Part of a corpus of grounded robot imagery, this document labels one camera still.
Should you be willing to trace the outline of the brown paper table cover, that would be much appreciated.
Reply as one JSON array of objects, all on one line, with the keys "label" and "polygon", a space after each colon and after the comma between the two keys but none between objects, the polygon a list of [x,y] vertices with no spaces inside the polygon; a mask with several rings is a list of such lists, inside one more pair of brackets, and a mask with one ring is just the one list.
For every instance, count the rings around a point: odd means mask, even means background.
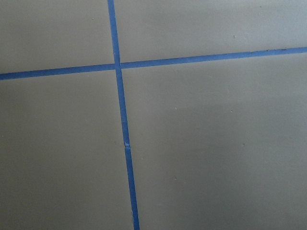
[{"label": "brown paper table cover", "polygon": [[3,0],[3,230],[304,230],[304,0]]}]

